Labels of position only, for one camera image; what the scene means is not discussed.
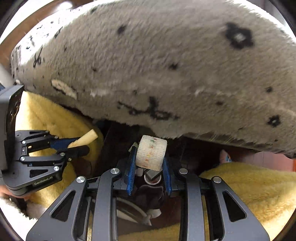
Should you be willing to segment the person left hand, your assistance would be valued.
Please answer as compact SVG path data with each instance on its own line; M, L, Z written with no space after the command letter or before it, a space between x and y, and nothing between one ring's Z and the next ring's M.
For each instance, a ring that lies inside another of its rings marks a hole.
M15 194L12 194L10 190L7 189L5 185L0 186L0 196L3 198L8 198L9 196L15 197L15 198L20 198L24 199L25 201L29 200L31 195L23 195L23 196L16 196Z

